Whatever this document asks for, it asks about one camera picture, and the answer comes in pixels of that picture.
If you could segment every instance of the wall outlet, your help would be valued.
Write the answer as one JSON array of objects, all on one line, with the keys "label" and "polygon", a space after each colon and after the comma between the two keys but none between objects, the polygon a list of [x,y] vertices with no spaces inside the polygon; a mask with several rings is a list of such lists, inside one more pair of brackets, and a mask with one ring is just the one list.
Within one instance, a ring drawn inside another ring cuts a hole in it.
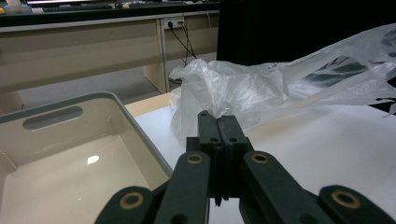
[{"label": "wall outlet", "polygon": [[164,18],[163,23],[165,25],[165,30],[170,29],[169,24],[173,24],[173,28],[179,28],[182,27],[181,23],[184,22],[184,17],[169,17],[169,18]]}]

